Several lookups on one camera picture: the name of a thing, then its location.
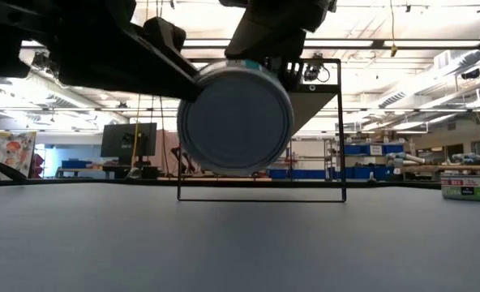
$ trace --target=computer monitor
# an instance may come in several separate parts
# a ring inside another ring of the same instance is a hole
[[[157,124],[140,123],[135,155],[156,155]],[[103,129],[101,157],[132,157],[134,152],[135,124],[106,125]]]

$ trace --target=gray table surface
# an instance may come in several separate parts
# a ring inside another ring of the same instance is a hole
[[[185,188],[193,196],[338,190]],[[480,291],[480,203],[194,203],[173,187],[0,187],[0,291]]]

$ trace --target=cylindrical can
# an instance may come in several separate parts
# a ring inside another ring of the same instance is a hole
[[[278,79],[252,61],[220,61],[196,77],[204,89],[181,101],[178,136],[203,169],[243,176],[273,163],[292,135],[294,113]]]

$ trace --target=ceiling duct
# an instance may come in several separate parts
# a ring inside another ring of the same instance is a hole
[[[420,73],[412,79],[399,84],[398,89],[378,99],[378,107],[385,108],[417,92],[428,89],[448,75],[457,75],[480,67],[480,49],[469,52],[445,51],[434,59],[435,65],[427,72]]]

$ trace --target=black metal frame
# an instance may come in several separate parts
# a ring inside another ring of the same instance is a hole
[[[301,86],[299,92],[308,93],[335,93],[337,96],[337,118],[339,122],[339,158],[340,158],[340,171],[341,171],[341,199],[340,200],[246,200],[246,199],[189,199],[182,197],[182,151],[178,154],[178,179],[177,179],[177,200],[180,202],[244,202],[244,203],[344,203],[347,200],[346,195],[346,170],[345,170],[345,140],[344,140],[344,128],[343,128],[343,98],[341,89],[341,60],[336,58],[314,59],[315,62],[321,61],[323,63],[335,64],[337,71],[337,84],[320,84],[314,85],[314,90],[310,86],[306,86],[308,90],[303,91],[304,87]],[[292,139],[290,140],[290,151],[292,153]],[[293,182],[292,178],[292,163],[290,164],[290,181],[295,183],[296,187],[299,187],[300,182]],[[265,183],[262,183],[261,187],[268,187]],[[331,182],[322,182],[322,184],[331,184]],[[250,187],[256,187],[254,183],[249,184]]]

